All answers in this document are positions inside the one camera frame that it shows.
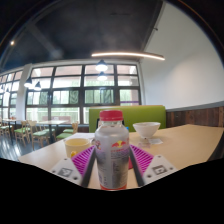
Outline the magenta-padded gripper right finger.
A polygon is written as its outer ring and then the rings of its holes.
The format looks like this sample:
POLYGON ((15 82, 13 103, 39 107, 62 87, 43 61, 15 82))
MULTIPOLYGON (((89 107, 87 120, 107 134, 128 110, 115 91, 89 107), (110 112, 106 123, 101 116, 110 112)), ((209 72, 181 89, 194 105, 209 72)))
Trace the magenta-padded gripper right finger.
POLYGON ((139 187, 155 182, 177 171, 176 167, 164 156, 153 156, 135 145, 130 146, 130 159, 139 187))

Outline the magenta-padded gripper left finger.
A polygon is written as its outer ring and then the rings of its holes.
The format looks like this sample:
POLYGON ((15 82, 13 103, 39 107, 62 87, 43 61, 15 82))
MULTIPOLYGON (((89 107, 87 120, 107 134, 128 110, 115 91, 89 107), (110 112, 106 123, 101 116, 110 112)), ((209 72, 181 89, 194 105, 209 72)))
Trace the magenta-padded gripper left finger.
POLYGON ((63 158, 50 173, 79 186, 87 187, 95 161, 95 147, 91 146, 72 158, 63 158))

